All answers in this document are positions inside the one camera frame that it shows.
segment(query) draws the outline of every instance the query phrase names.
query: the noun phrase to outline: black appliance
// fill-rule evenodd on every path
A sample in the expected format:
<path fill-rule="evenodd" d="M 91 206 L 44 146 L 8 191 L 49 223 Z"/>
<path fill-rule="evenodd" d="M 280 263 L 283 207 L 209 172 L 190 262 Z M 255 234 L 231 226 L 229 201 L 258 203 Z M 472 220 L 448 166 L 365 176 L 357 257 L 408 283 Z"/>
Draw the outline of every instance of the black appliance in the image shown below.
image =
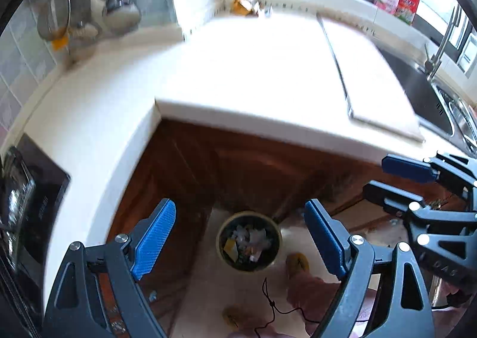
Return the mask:
<path fill-rule="evenodd" d="M 49 238 L 70 178 L 26 134 L 3 164 L 0 280 L 3 287 L 14 283 L 18 294 L 6 291 L 10 302 L 23 303 L 39 329 Z"/>

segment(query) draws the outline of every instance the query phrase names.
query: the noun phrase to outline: floor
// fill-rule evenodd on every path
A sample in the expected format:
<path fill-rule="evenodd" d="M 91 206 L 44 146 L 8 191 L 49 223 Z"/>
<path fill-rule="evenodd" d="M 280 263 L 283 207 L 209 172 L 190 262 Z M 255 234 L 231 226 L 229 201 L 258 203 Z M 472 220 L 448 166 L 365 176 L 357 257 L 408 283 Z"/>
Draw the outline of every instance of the floor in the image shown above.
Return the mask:
<path fill-rule="evenodd" d="M 295 221 L 290 225 L 287 225 L 287 221 L 281 224 L 283 247 L 272 266 L 253 274 L 235 271 L 219 259 L 215 247 L 217 232 L 229 215 L 215 209 L 211 213 L 171 338 L 225 338 L 230 329 L 221 313 L 228 305 L 240 305 L 263 315 L 267 320 L 271 319 L 270 306 L 261 292 L 265 277 L 270 297 L 277 307 L 281 311 L 290 310 L 286 301 L 285 259 L 291 252 L 301 251 L 308 257 L 313 275 L 328 282 L 336 281 L 336 277 L 326 271 L 308 229 L 296 226 Z M 280 333 L 296 338 L 309 337 L 298 312 L 278 315 L 273 325 Z"/>

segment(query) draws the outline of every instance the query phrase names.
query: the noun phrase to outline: cable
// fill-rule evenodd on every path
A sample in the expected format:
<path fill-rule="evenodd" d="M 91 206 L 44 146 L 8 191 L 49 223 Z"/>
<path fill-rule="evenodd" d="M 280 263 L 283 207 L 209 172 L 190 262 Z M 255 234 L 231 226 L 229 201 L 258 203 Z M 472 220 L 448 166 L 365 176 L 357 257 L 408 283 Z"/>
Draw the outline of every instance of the cable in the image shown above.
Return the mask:
<path fill-rule="evenodd" d="M 280 310 L 278 310 L 277 306 L 275 305 L 275 302 L 273 300 L 270 299 L 270 296 L 268 294 L 268 284 L 267 284 L 267 278 L 265 278 L 265 280 L 263 281 L 263 284 L 262 284 L 262 293 L 264 294 L 264 296 L 267 298 L 267 300 L 269 301 L 269 305 L 271 307 L 271 310 L 273 312 L 273 319 L 266 323 L 266 325 L 262 326 L 262 327 L 256 327 L 253 329 L 253 331 L 255 332 L 255 334 L 257 334 L 257 337 L 258 338 L 261 338 L 260 334 L 258 333 L 257 330 L 262 330 L 264 328 L 267 328 L 268 325 L 270 325 L 271 323 L 275 322 L 275 311 L 277 311 L 279 314 L 282 314 L 282 315 L 288 315 L 288 314 L 291 314 L 292 312 L 294 311 L 297 311 L 297 310 L 300 310 L 301 311 L 301 316 L 303 317 L 304 320 L 306 320 L 307 322 L 310 322 L 310 323 L 316 323 L 316 324 L 319 324 L 321 323 L 321 321 L 316 321 L 316 320 L 309 320 L 306 316 L 305 316 L 305 313 L 303 311 L 303 309 L 301 307 L 297 307 L 297 308 L 294 308 L 293 310 L 290 310 L 290 311 L 287 311 L 287 312 L 282 312 Z M 357 320 L 356 322 L 367 322 L 368 320 Z"/>

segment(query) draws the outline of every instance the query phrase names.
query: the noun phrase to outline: red bottle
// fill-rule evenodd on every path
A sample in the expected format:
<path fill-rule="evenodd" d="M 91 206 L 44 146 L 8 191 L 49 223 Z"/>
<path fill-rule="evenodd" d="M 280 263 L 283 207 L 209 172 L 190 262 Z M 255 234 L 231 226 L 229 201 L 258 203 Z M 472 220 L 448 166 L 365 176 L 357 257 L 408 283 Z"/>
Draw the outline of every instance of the red bottle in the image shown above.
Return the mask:
<path fill-rule="evenodd" d="M 399 0 L 395 16 L 411 25 L 416 16 L 420 0 Z"/>

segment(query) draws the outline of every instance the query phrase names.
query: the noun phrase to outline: stainless steel sink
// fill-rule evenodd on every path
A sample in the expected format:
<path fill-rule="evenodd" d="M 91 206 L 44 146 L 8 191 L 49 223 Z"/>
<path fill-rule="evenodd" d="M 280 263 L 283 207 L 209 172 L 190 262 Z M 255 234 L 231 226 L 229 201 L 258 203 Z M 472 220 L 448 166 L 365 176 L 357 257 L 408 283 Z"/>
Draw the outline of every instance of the stainless steel sink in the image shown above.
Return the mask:
<path fill-rule="evenodd" d="M 477 158 L 477 124 L 460 97 L 437 77 L 428 82 L 424 68 L 399 51 L 375 43 L 399 80 L 420 124 Z"/>
<path fill-rule="evenodd" d="M 439 135 L 452 136 L 454 126 L 445 106 L 445 102 L 436 87 L 428 82 L 427 75 L 416 63 L 397 56 L 378 47 L 382 56 L 393 70 L 402 88 L 404 89 L 414 112 L 424 119 L 426 127 L 436 131 Z"/>

